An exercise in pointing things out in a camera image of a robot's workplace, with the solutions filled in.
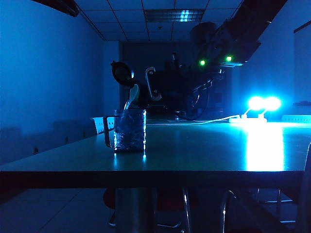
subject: floor tile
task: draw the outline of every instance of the floor tile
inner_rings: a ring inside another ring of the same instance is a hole
[[[107,224],[110,214],[100,201],[71,201],[40,233],[114,233]]]
[[[27,189],[12,200],[70,200],[80,189],[76,188],[32,188]]]
[[[0,205],[0,232],[35,233],[66,203],[67,201],[10,200]]]
[[[88,201],[101,201],[103,202],[103,194],[106,189],[104,188],[84,188],[73,199],[88,200]]]

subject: bright light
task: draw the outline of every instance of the bright light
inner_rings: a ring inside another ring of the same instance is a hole
[[[226,60],[227,62],[231,62],[232,56],[227,56],[227,57],[225,58],[225,60]]]
[[[265,100],[262,97],[252,97],[249,101],[248,101],[248,107],[251,110],[260,110],[262,108],[265,107]]]
[[[276,97],[268,97],[264,101],[264,107],[268,111],[274,111],[281,106],[281,101]]]
[[[200,65],[201,65],[201,66],[204,66],[204,65],[205,65],[205,61],[204,61],[204,60],[201,60],[201,61],[200,61]]]
[[[283,128],[277,123],[243,125],[248,171],[284,170]]]

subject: light bulb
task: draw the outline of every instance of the light bulb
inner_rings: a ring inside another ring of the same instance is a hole
[[[248,107],[251,110],[260,110],[265,107],[265,100],[262,97],[255,96],[248,101]]]
[[[264,101],[264,107],[267,111],[274,111],[281,106],[281,101],[276,97],[268,97]]]

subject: water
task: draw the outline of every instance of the water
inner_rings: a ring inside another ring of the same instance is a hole
[[[115,119],[114,148],[118,151],[144,150],[146,143],[146,113],[126,110]]]

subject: ceiling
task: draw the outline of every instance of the ceiling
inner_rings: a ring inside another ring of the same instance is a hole
[[[189,41],[200,22],[147,22],[145,10],[203,9],[201,22],[220,26],[234,16],[241,0],[75,0],[81,14],[103,40],[136,42]]]

